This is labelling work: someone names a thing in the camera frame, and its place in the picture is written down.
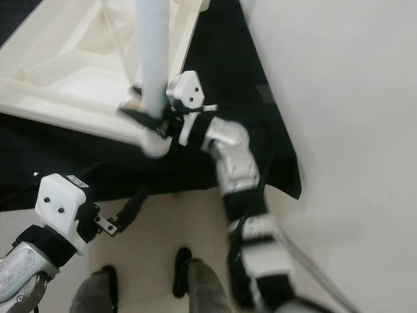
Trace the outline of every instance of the black shoe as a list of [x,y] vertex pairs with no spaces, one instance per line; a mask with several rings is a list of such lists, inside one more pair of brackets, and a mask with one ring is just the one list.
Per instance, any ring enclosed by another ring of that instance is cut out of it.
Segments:
[[188,262],[192,259],[189,248],[181,248],[175,258],[175,277],[172,293],[176,298],[182,298],[188,293]]
[[117,287],[116,269],[111,265],[106,265],[102,268],[102,271],[105,271],[109,275],[111,304],[113,306],[113,313],[117,313],[117,305],[119,304],[119,289]]

